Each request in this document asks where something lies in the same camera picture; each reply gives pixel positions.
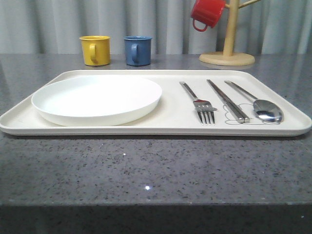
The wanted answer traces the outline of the silver fork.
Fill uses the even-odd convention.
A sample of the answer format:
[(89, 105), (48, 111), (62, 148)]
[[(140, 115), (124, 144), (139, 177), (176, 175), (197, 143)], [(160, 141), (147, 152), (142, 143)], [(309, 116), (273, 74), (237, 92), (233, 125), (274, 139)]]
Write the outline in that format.
[(186, 82), (180, 81), (179, 83), (192, 98), (200, 123), (202, 125), (215, 125), (214, 112), (217, 109), (209, 101), (199, 99)]

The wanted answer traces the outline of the white round plate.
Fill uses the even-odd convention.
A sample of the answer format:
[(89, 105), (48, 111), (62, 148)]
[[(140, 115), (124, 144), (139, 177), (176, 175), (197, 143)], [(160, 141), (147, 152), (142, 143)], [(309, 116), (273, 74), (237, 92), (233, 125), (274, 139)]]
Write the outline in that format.
[(149, 114), (161, 95), (161, 87), (146, 78), (96, 75), (44, 86), (31, 102), (44, 119), (57, 125), (115, 126)]

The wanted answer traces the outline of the silver spoon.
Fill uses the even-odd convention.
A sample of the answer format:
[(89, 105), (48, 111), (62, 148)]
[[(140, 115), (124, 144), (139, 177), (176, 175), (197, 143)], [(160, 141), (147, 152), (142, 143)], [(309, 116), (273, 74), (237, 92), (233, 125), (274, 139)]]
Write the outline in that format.
[(255, 116), (264, 121), (271, 123), (280, 123), (284, 120), (283, 111), (273, 102), (259, 99), (236, 83), (226, 80), (226, 84), (253, 99), (253, 112)]

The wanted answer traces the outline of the blue mug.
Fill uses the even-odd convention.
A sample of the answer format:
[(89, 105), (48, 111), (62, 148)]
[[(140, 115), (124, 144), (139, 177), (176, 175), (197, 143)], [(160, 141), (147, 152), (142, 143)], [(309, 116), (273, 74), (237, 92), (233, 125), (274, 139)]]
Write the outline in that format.
[(126, 64), (131, 66), (145, 66), (151, 63), (152, 37), (126, 36), (125, 59)]

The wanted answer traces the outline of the yellow mug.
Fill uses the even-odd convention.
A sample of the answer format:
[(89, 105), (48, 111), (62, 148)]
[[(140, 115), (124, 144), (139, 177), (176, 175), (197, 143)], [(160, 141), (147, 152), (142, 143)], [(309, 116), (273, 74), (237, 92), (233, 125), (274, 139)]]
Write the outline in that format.
[(109, 36), (82, 36), (79, 39), (85, 65), (104, 66), (110, 64)]

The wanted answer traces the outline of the wooden mug tree stand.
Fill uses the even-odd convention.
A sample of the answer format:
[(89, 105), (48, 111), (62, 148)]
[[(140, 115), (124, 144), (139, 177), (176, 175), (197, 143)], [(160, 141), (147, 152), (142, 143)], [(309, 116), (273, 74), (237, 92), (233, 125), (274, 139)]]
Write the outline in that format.
[(229, 4), (226, 4), (226, 8), (229, 9), (229, 16), (223, 51), (201, 54), (199, 56), (201, 62), (222, 66), (245, 66), (255, 63), (254, 56), (246, 53), (234, 52), (234, 42), (239, 9), (258, 1), (259, 0), (248, 0), (244, 3), (239, 3), (238, 0), (231, 0)]

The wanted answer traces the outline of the red mug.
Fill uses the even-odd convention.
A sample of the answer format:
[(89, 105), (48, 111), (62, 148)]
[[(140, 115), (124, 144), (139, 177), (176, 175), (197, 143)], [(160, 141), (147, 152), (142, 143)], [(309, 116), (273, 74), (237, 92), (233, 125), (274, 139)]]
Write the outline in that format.
[[(226, 2), (224, 0), (196, 0), (191, 11), (191, 18), (193, 19), (193, 28), (199, 32), (204, 32), (208, 27), (214, 28), (218, 23)], [(195, 22), (199, 21), (205, 25), (200, 29)]]

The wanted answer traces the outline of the grey curtain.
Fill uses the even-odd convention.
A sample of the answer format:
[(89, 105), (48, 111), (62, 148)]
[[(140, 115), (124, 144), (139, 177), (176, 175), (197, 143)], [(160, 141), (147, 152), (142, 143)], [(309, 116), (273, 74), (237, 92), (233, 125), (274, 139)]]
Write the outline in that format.
[[(223, 48), (228, 11), (205, 32), (192, 26), (192, 0), (3, 0), (0, 51), (9, 54), (79, 54), (79, 38), (111, 38), (124, 53), (125, 36), (151, 36), (154, 54), (201, 54)], [(262, 0), (238, 13), (234, 48), (256, 54), (312, 51), (312, 3)]]

